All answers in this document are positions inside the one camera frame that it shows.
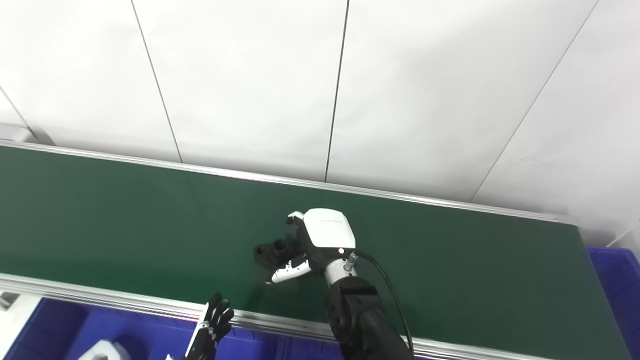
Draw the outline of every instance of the black finger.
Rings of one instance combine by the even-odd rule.
[[[225,325],[222,325],[222,327],[218,331],[216,331],[216,342],[219,343],[220,339],[224,338],[225,335],[229,333],[229,331],[231,331],[230,323],[226,323]]]
[[[220,300],[222,300],[222,294],[220,292],[213,294],[211,299],[209,299],[209,302],[207,303],[207,312],[204,315],[204,321],[211,322],[213,311],[220,304]]]
[[[236,313],[234,312],[233,309],[229,309],[227,311],[225,311],[222,315],[220,315],[220,320],[218,321],[218,324],[216,325],[225,325],[229,323],[229,320],[231,320],[232,317],[234,317]]]
[[[218,323],[218,319],[220,318],[220,315],[222,315],[222,313],[224,313],[229,308],[230,305],[231,303],[229,302],[229,300],[222,299],[222,301],[216,307],[216,310],[213,313],[213,316],[211,317],[211,321],[209,322],[209,325],[212,327],[215,326]]]
[[[186,360],[197,360],[200,358],[202,354],[204,354],[207,349],[207,345],[211,341],[209,337],[209,331],[207,328],[203,328],[198,330],[196,334],[196,338],[193,340],[193,344],[191,344],[191,348],[189,348],[189,352],[187,353]]]

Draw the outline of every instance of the white wall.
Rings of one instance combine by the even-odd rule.
[[[20,115],[13,109],[2,91],[0,91],[0,124],[25,126]]]
[[[135,0],[187,163],[324,179],[346,0]]]
[[[61,146],[640,220],[633,0],[350,0],[336,98],[346,7],[1,0],[0,86]]]
[[[576,217],[606,245],[640,219],[640,3],[601,0],[474,198]]]
[[[0,86],[60,146],[178,160],[128,1],[0,2]]]

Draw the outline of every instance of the robotic hand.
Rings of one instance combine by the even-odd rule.
[[[332,209],[310,209],[304,214],[291,213],[287,223],[296,225],[300,249],[279,239],[258,245],[254,250],[256,262],[275,270],[266,283],[309,273],[323,276],[329,286],[324,310],[346,360],[413,360],[413,345],[404,315],[400,312],[409,347],[387,319],[375,286],[355,271],[358,256],[373,263],[383,274],[399,308],[397,295],[384,271],[372,257],[356,250],[347,218]]]
[[[181,360],[213,360],[216,357],[218,343],[231,330],[229,321],[234,317],[234,310],[230,306],[220,293],[211,297]],[[167,356],[166,360],[173,360],[173,357]]]

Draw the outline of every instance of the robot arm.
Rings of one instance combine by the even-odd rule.
[[[359,251],[346,217],[332,209],[310,209],[305,214],[291,213],[287,223],[297,226],[301,249],[265,251],[277,248],[278,241],[283,245],[283,240],[275,241],[272,247],[256,247],[256,261],[275,268],[266,282],[282,282],[310,272],[323,276],[329,286],[324,310],[346,360],[413,359],[412,350],[387,319],[377,289],[354,269]]]

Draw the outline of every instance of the blue plastic bin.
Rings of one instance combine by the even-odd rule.
[[[4,360],[76,360],[102,339],[118,342],[133,360],[180,359],[194,322],[43,299]],[[341,360],[337,344],[232,329],[216,360]]]
[[[628,249],[588,247],[613,314],[634,360],[640,360],[640,265]]]

